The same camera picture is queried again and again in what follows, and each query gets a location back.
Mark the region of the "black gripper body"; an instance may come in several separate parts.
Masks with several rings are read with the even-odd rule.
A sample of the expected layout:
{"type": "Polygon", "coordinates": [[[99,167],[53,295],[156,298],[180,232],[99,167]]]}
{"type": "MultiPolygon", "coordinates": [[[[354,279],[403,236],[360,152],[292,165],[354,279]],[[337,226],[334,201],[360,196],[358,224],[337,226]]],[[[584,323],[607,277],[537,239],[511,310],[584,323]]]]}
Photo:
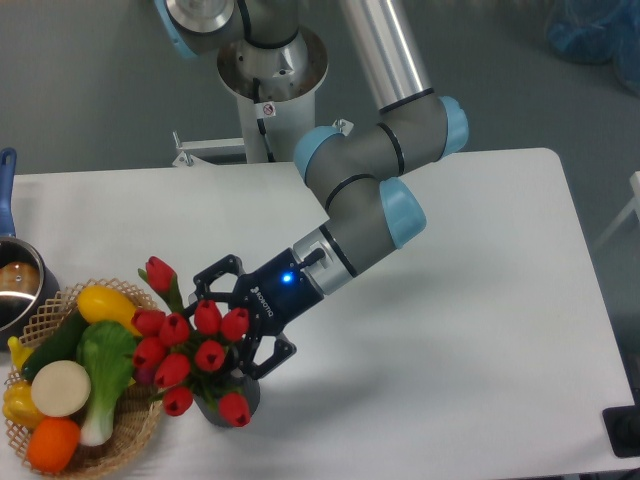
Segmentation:
{"type": "Polygon", "coordinates": [[[259,335],[278,335],[285,326],[324,299],[324,294],[286,249],[254,272],[238,277],[232,308],[259,316],[259,335]]]}

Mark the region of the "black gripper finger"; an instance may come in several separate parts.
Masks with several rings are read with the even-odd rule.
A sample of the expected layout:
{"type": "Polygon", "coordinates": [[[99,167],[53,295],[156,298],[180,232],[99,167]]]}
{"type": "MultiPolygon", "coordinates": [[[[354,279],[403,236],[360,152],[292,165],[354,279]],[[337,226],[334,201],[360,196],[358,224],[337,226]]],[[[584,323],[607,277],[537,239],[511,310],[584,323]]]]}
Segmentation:
{"type": "Polygon", "coordinates": [[[183,310],[184,317],[192,318],[203,300],[225,304],[229,310],[244,307],[244,295],[238,290],[239,279],[244,273],[241,259],[234,254],[224,256],[197,273],[193,277],[195,290],[189,296],[188,306],[183,310]]]}
{"type": "Polygon", "coordinates": [[[296,345],[284,334],[249,331],[231,348],[231,377],[262,379],[296,354],[296,345]]]}

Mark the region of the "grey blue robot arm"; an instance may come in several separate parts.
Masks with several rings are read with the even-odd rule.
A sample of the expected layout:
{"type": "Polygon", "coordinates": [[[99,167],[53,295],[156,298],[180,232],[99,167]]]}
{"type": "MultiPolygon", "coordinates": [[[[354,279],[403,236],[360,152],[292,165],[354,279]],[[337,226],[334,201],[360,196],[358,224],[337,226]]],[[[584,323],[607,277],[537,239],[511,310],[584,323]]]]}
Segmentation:
{"type": "Polygon", "coordinates": [[[321,126],[298,140],[293,162],[327,221],[254,272],[231,255],[194,280],[196,297],[213,300],[212,283],[236,276],[220,298],[247,308],[249,327],[224,368],[253,379],[294,353],[284,336],[290,321],[424,230],[402,176],[458,152],[469,136],[459,103],[433,92],[400,3],[346,1],[342,10],[381,119],[360,135],[321,126]]]}

